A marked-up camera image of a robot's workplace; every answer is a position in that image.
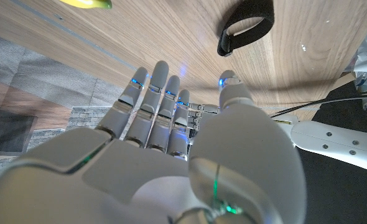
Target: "black velcro strap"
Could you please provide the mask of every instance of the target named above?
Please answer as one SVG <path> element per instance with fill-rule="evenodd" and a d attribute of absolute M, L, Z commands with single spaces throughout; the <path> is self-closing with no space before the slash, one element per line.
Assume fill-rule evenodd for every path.
<path fill-rule="evenodd" d="M 253 17 L 264 18 L 251 29 L 238 34 L 228 35 L 226 32 L 230 26 Z M 217 52 L 221 56 L 229 56 L 233 49 L 248 45 L 265 36 L 274 23 L 273 0 L 244 0 L 229 18 L 223 28 L 218 42 Z"/>

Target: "robotic arm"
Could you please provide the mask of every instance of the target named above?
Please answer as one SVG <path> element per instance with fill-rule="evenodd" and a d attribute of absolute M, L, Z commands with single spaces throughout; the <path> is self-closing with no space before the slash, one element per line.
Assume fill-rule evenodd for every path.
<path fill-rule="evenodd" d="M 163 90 L 167 74 L 157 63 L 123 141 L 145 68 L 95 129 L 67 131 L 4 169 L 0 223 L 303 223 L 298 152 L 236 75 L 221 75 L 218 109 L 189 104 L 178 77 Z M 188 152 L 194 107 L 212 116 Z"/>

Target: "white robotic arm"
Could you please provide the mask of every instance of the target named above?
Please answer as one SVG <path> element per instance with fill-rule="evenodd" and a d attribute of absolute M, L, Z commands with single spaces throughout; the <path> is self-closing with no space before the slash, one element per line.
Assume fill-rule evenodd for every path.
<path fill-rule="evenodd" d="M 300 149 L 367 169 L 367 133 L 316 121 L 298 122 L 289 114 L 274 119 Z"/>

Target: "black cable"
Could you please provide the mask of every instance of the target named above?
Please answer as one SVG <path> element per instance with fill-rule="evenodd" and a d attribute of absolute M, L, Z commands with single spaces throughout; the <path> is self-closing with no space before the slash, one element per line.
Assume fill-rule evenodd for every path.
<path fill-rule="evenodd" d="M 317 101 L 313 101 L 301 106 L 295 106 L 293 108 L 289 108 L 286 110 L 282 110 L 277 112 L 275 115 L 272 115 L 271 118 L 274 118 L 276 116 L 280 116 L 282 114 L 286 114 L 286 113 L 290 113 L 292 111 L 298 110 L 300 108 L 306 107 L 306 106 L 312 106 L 312 105 L 316 105 L 316 104 L 324 104 L 324 103 L 333 103 L 333 102 L 339 102 L 339 101 L 346 101 L 346 100 L 360 100 L 360 99 L 367 99 L 367 95 L 360 95 L 360 96 L 346 96 L 346 97 L 340 97 L 340 98 L 332 98 L 332 99 L 322 99 L 322 100 L 317 100 Z"/>
<path fill-rule="evenodd" d="M 351 94 L 351 95 L 347 95 L 346 97 L 344 97 L 344 98 L 348 98 L 348 97 L 354 97 L 354 96 L 359 96 L 359 94 L 360 95 L 365 95 L 365 94 L 367 94 L 367 91 L 365 91 L 365 92 L 360 92 L 360 93 L 354 93 L 354 94 Z M 278 113 L 283 113 L 283 112 L 286 112 L 286 111 L 288 111 L 288 110 L 291 110 L 292 108 L 288 108 L 288 109 L 285 109 L 285 110 L 282 110 L 282 111 L 279 111 L 279 112 L 276 112 L 277 114 Z"/>

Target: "wooden surface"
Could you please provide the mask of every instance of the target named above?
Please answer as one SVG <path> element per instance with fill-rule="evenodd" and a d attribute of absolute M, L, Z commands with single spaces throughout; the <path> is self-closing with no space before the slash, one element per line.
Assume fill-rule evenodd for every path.
<path fill-rule="evenodd" d="M 38 117 L 33 129 L 66 128 L 72 111 L 3 83 L 0 83 L 0 110 Z"/>
<path fill-rule="evenodd" d="M 274 112 L 324 98 L 367 34 L 367 1 L 280 0 L 270 33 L 224 58 L 216 53 L 221 21 L 240 0 L 112 2 L 111 10 L 87 10 L 57 0 L 0 0 L 0 37 L 119 86 L 133 67 L 152 71 L 165 60 L 197 103 L 217 104 L 218 77 L 234 70 L 256 104 Z M 295 113 L 310 119 L 315 110 Z"/>

